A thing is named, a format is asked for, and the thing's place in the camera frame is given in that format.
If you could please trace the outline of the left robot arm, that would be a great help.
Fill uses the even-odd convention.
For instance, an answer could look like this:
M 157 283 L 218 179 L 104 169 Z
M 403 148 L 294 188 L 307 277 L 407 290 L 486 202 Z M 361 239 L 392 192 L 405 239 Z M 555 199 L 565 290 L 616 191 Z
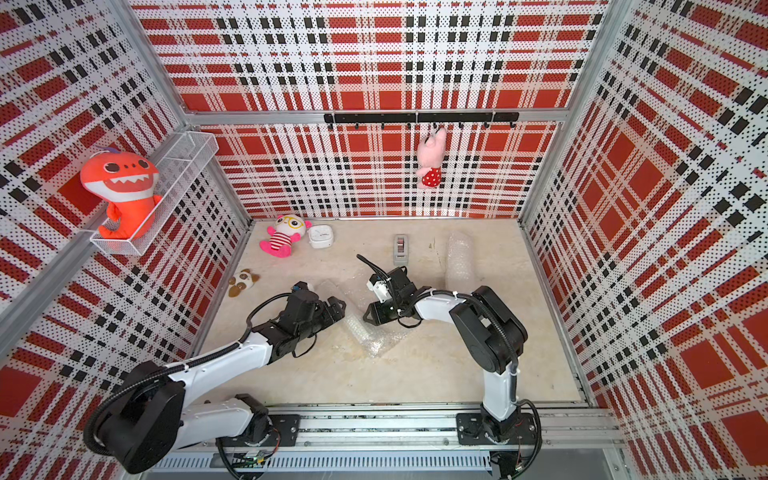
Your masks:
M 94 454 L 142 473 L 168 453 L 212 440 L 281 443 L 268 408 L 249 394 L 219 403 L 200 398 L 228 381 L 296 354 L 297 345 L 341 321 L 344 301 L 321 299 L 304 282 L 255 307 L 235 341 L 186 361 L 137 365 L 88 418 L 83 442 Z

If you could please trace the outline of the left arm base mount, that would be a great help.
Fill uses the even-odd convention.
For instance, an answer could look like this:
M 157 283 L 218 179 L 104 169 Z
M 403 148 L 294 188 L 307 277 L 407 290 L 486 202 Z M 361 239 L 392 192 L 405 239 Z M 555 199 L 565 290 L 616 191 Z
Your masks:
M 239 435 L 222 437 L 224 447 L 274 448 L 292 447 L 296 444 L 299 415 L 258 415 Z

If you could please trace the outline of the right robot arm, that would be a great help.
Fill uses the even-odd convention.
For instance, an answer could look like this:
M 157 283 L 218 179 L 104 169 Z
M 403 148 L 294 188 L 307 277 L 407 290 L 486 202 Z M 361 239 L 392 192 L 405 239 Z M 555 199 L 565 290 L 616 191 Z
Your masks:
M 459 434 L 463 444 L 531 445 L 543 442 L 540 416 L 533 402 L 517 397 L 519 360 L 528 332 L 501 298 L 488 286 L 472 293 L 416 287 L 405 266 L 388 272 L 361 254 L 372 270 L 368 288 L 377 297 L 363 315 L 371 325 L 441 321 L 453 325 L 467 351 L 483 370 L 480 414 Z

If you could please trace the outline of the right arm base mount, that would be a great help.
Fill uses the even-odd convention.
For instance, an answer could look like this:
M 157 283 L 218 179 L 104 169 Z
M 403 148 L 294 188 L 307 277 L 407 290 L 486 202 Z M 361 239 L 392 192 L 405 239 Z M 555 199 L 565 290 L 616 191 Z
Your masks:
M 515 411 L 503 421 L 482 410 L 456 415 L 458 441 L 463 446 L 535 446 L 541 437 L 534 416 Z

